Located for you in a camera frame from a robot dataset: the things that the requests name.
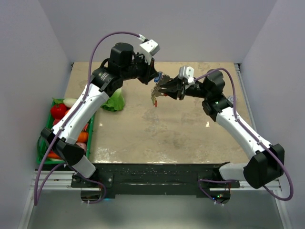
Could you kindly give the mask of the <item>key bunch with red carabiner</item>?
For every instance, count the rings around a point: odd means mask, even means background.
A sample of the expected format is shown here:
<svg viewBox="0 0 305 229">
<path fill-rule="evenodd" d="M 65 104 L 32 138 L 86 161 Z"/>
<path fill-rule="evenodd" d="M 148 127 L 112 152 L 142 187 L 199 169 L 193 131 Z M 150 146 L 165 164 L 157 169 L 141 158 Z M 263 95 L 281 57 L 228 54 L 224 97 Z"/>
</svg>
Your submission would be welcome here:
<svg viewBox="0 0 305 229">
<path fill-rule="evenodd" d="M 171 80 L 170 76 L 163 74 L 163 72 L 158 72 L 157 77 L 154 78 L 153 82 L 155 83 L 155 85 L 151 89 L 151 101 L 154 107 L 157 107 L 158 105 L 157 97 L 166 96 L 161 92 L 159 92 L 159 90 L 161 89 L 160 85 L 167 83 L 170 80 Z"/>
</svg>

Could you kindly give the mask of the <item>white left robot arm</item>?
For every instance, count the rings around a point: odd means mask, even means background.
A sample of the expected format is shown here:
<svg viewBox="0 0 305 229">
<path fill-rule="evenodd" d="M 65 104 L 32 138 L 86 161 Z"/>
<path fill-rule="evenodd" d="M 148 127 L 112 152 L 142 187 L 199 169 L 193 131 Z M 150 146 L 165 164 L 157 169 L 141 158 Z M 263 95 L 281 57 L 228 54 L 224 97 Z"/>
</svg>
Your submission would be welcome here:
<svg viewBox="0 0 305 229">
<path fill-rule="evenodd" d="M 154 40 L 140 44 L 135 53 L 128 43 L 117 43 L 111 49 L 110 57 L 90 75 L 81 96 L 70 111 L 52 128 L 44 128 L 41 137 L 74 170 L 82 175 L 82 182 L 88 187 L 98 184 L 96 167 L 85 156 L 76 142 L 94 113 L 121 88 L 123 82 L 138 79 L 143 84 L 157 77 L 153 56 L 160 50 Z"/>
</svg>

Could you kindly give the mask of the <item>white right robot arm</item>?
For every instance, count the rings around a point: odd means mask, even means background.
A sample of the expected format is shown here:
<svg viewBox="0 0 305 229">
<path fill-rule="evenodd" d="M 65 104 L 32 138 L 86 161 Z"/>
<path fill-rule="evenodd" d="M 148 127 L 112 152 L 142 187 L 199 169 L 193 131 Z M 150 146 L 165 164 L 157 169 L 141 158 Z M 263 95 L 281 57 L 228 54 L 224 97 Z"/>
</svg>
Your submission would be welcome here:
<svg viewBox="0 0 305 229">
<path fill-rule="evenodd" d="M 261 137 L 238 114 L 235 102 L 223 94 L 223 71 L 224 68 L 209 70 L 200 82 L 192 78 L 191 67 L 182 67 L 178 76 L 160 84 L 159 92 L 179 100 L 185 96 L 202 98 L 205 114 L 222 126 L 249 158 L 246 164 L 227 163 L 219 167 L 219 172 L 212 176 L 215 186 L 224 187 L 229 181 L 238 180 L 258 189 L 283 175 L 285 150 Z"/>
</svg>

